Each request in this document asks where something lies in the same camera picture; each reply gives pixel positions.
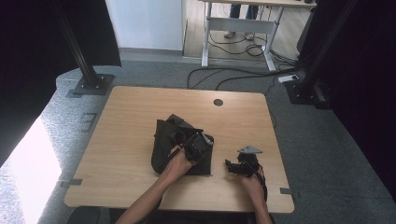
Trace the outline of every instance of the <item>hand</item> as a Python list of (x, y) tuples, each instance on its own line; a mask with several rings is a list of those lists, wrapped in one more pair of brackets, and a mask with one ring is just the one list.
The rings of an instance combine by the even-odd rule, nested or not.
[[(178, 148), (175, 146), (171, 149), (171, 154)], [(163, 175), (166, 175), (172, 181), (176, 181), (179, 177), (186, 174), (190, 168), (195, 165), (196, 162), (188, 161), (186, 158), (186, 152), (182, 148), (175, 157), (168, 162), (165, 169), (163, 170)]]
[[(261, 174), (264, 178), (264, 172), (262, 171), (262, 168), (260, 168), (257, 172)], [(250, 199), (264, 199), (264, 190), (262, 189), (262, 183), (256, 175), (253, 174), (251, 177), (247, 177), (245, 175), (238, 175), (238, 178), (241, 181), (241, 184), (247, 192), (247, 195), (249, 195)]]

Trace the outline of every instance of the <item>forearm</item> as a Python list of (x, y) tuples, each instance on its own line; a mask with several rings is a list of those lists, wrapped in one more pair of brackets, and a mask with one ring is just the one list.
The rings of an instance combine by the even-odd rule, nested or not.
[(136, 223), (144, 218), (160, 201), (175, 180), (163, 173), (120, 217), (117, 224)]
[(250, 196), (250, 200), (253, 203), (256, 223), (257, 224), (272, 224), (272, 220), (268, 213), (268, 206), (263, 197)]

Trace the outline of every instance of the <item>black curtain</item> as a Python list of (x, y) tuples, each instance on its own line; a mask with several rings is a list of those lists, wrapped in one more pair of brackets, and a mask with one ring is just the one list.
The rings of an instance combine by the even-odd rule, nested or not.
[(394, 1), (359, 0), (313, 77), (396, 200), (396, 14)]
[[(60, 0), (86, 60), (120, 66), (104, 0)], [(56, 91), (56, 77), (78, 68), (46, 0), (0, 1), (0, 164)]]

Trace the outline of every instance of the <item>wooden table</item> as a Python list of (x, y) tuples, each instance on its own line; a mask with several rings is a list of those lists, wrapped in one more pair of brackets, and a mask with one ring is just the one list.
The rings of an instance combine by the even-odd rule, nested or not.
[[(222, 106), (214, 105), (220, 99)], [(270, 212), (290, 213), (291, 195), (265, 98), (260, 93), (115, 87), (98, 120), (64, 202), (69, 206), (129, 207), (157, 179), (150, 158), (157, 119), (176, 114), (214, 136), (211, 176), (182, 176), (163, 196), (161, 209), (253, 211), (224, 159), (251, 145), (264, 167)]]
[[(284, 7), (315, 7), (317, 4), (307, 4), (296, 0), (200, 0), (208, 3), (205, 24), (205, 39), (202, 50), (202, 67), (208, 66), (209, 45), (208, 38), (211, 30), (217, 31), (235, 31), (253, 34), (268, 34), (267, 44), (262, 46), (262, 52), (267, 62), (268, 69), (275, 71), (274, 62), (270, 49), (274, 42), (277, 27), (280, 23)], [(214, 18), (211, 17), (213, 3), (241, 4), (241, 5), (259, 5), (268, 7), (279, 7), (276, 19), (274, 21), (256, 21), (256, 20), (239, 20), (232, 18)]]

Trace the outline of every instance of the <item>floor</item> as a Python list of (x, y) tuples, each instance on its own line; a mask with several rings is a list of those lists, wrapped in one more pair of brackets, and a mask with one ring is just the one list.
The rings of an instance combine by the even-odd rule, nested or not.
[[(184, 56), (201, 57), (205, 36), (205, 17), (207, 7), (201, 1), (187, 1), (187, 32), (184, 45)], [(248, 6), (242, 5), (240, 19), (244, 19)], [(273, 21), (278, 7), (259, 7), (257, 20)], [(230, 4), (215, 3), (212, 6), (212, 17), (228, 18)], [(292, 59), (299, 54), (296, 46), (309, 17), (309, 8), (286, 7), (272, 49)], [(264, 61), (260, 48), (247, 48), (255, 45), (262, 46), (267, 39), (264, 34), (255, 34), (254, 42), (245, 39), (245, 34), (236, 33), (232, 38), (225, 38), (222, 31), (211, 31), (209, 42), (209, 58), (237, 59), (243, 61)]]

